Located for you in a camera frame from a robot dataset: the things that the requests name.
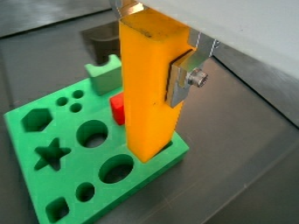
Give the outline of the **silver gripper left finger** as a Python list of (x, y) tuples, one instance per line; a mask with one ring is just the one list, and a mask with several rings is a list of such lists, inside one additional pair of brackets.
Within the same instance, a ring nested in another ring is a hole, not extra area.
[(136, 0), (108, 0), (112, 11), (117, 18), (137, 13), (145, 9), (144, 5)]

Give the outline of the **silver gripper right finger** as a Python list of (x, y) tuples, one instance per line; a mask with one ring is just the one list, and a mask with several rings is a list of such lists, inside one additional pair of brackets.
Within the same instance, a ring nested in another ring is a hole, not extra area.
[(192, 49), (169, 64), (165, 103), (174, 108), (184, 101), (189, 87), (201, 88), (208, 75), (203, 72), (205, 60), (211, 57), (220, 42), (203, 32), (189, 29), (188, 45)]

